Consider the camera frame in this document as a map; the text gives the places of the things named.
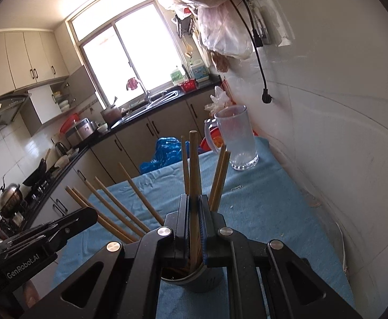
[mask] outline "cup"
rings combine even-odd
[[[219,128],[226,149],[231,152],[229,162],[232,168],[246,170],[257,164],[259,156],[245,105],[231,105],[216,113],[214,119],[205,121],[206,141],[211,150],[219,153],[210,135],[212,127]]]

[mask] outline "window frame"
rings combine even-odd
[[[123,19],[124,17],[128,16],[129,14],[133,13],[133,12],[136,12],[137,10],[140,10],[141,8],[144,8],[148,5],[153,5],[158,13],[158,15],[160,16],[161,20],[163,21],[165,27],[167,28],[168,30],[168,33],[173,41],[173,45],[176,49],[176,52],[178,53],[179,55],[179,58],[181,60],[181,64],[183,64],[184,66],[187,66],[187,63],[186,63],[186,60],[184,58],[184,56],[182,56],[182,53],[181,53],[181,50],[180,50],[180,47],[178,46],[178,43],[176,42],[175,40],[175,37],[171,31],[171,29],[169,28],[169,25],[167,24],[164,16],[163,16],[163,13],[161,13],[161,10],[159,8],[159,6],[157,5],[157,2],[156,0],[145,0],[141,3],[138,3],[137,5],[131,7],[131,8],[128,8],[127,10],[125,10],[124,12],[121,12],[120,14],[114,16],[113,18],[111,18],[110,20],[108,20],[107,22],[105,22],[104,24],[100,25],[99,27],[97,27],[95,30],[93,30],[92,32],[90,32],[86,37],[84,37],[83,39],[79,40],[77,38],[77,34],[76,34],[76,31],[74,30],[74,26],[73,26],[73,20],[75,18],[77,18],[81,13],[83,13],[86,9],[88,9],[90,6],[94,5],[96,2],[98,2],[99,0],[94,0],[93,2],[91,2],[89,5],[85,6],[84,8],[82,8],[80,11],[78,11],[78,13],[76,13],[75,15],[73,15],[69,20],[68,20],[68,25],[69,25],[69,28],[71,30],[71,33],[72,33],[72,36],[73,36],[73,39],[74,39],[74,42],[75,42],[75,45],[77,46],[78,50],[80,51],[80,54],[82,55],[82,60],[84,62],[84,65],[86,66],[86,69],[87,71],[89,72],[91,78],[93,79],[94,83],[95,83],[95,86],[97,87],[97,91],[99,93],[99,95],[101,96],[103,102],[105,103],[105,105],[107,107],[109,107],[111,104],[105,94],[105,92],[103,91],[102,87],[101,87],[101,84],[99,83],[99,80],[95,74],[95,71],[93,70],[93,68],[91,67],[90,63],[89,63],[89,60],[86,56],[86,52],[85,50],[83,49],[83,47],[89,43],[92,39],[94,39],[95,37],[97,37],[98,35],[100,35],[102,32],[104,32],[106,29],[110,28],[110,27],[113,27],[114,28],[114,31],[116,32],[116,35],[120,41],[120,44],[122,45],[123,47],[123,50],[127,56],[127,59],[129,60],[129,65],[131,66],[131,68],[133,69],[135,75],[137,76],[137,78],[140,80],[140,77],[139,77],[139,74],[138,74],[138,71],[136,70],[133,62],[132,62],[132,59],[129,55],[129,53],[127,52],[127,49],[124,45],[124,42],[122,40],[122,37],[116,27],[116,22],[118,22],[120,19]],[[152,93],[157,93],[157,92],[161,92],[165,89],[168,89],[170,87],[174,86],[172,81],[169,80],[168,82],[158,86],[158,87],[155,87],[153,88],[152,90],[150,90],[150,92]],[[134,100],[138,100],[140,96],[136,97],[135,99],[132,99],[131,101],[134,101]]]

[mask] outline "window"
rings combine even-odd
[[[182,61],[154,0],[98,0],[71,20],[85,61],[101,94],[116,105],[143,95],[127,90],[137,77],[147,90],[171,86]]]

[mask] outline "blue tablecloth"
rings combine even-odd
[[[273,157],[266,139],[256,137],[258,164],[247,171],[228,170],[219,212],[232,227],[252,240],[282,240],[349,304],[353,295],[337,255],[299,190]],[[200,155],[203,193],[212,184],[218,155]],[[184,193],[182,163],[176,163],[133,179],[158,213],[165,217],[178,209]],[[151,229],[157,221],[143,206],[127,182],[108,188],[129,210]],[[89,198],[97,209],[115,223],[119,220],[96,197]],[[98,223],[68,241],[55,273],[57,286],[109,241],[116,240]],[[229,317],[226,279],[213,291],[190,293],[161,282],[157,318],[216,319]]]

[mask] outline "mug handle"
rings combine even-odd
[[[216,147],[215,143],[213,143],[212,135],[210,134],[210,128],[212,127],[218,127],[216,119],[208,119],[204,121],[204,137],[206,138],[210,149],[215,153],[219,153],[219,149]]]

